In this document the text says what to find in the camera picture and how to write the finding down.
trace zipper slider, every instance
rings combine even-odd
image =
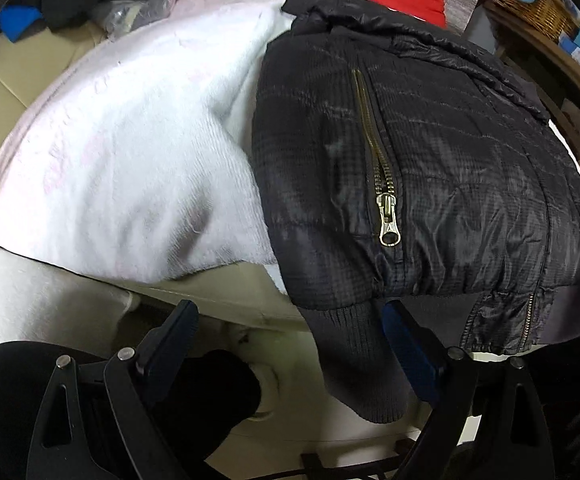
[[[386,247],[394,247],[401,241],[401,233],[397,227],[397,219],[394,215],[394,206],[397,203],[397,199],[393,194],[381,193],[376,198],[376,203],[379,206],[379,213],[381,214],[379,241]]]

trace jacket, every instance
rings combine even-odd
[[[332,394],[373,422],[407,381],[380,308],[446,345],[515,354],[580,335],[580,174],[500,60],[367,0],[288,0],[253,165],[288,294]]]

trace clothes pile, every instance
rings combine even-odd
[[[132,30],[167,18],[176,0],[109,0],[91,11],[92,20],[110,38],[119,38]]]
[[[368,0],[125,23],[2,146],[1,247],[145,283],[278,261],[330,392],[373,422],[409,390],[388,300],[467,351],[580,335],[580,168],[498,59]]]

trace sofa cushion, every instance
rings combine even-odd
[[[247,262],[155,285],[116,284],[170,304],[192,300],[204,316],[231,323],[284,331],[308,330],[297,308],[279,292],[265,267]]]
[[[100,43],[92,23],[11,43],[0,35],[0,146],[25,109],[68,66]]]

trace brass zipper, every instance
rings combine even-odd
[[[394,177],[392,176],[388,159],[381,148],[381,140],[379,140],[374,123],[370,97],[363,73],[358,68],[354,68],[352,75],[355,80],[356,100],[361,112],[363,134],[370,145],[372,153],[374,191],[376,205],[379,207],[379,216],[381,218],[379,241],[386,247],[394,247],[401,241],[401,233],[399,232],[396,217],[397,197],[394,189]]]
[[[528,302],[526,303],[526,322],[524,323],[524,331],[521,334],[521,343],[519,343],[519,352],[526,348],[528,337],[530,335],[530,326],[532,324],[532,311],[534,310],[534,294],[530,294]]]

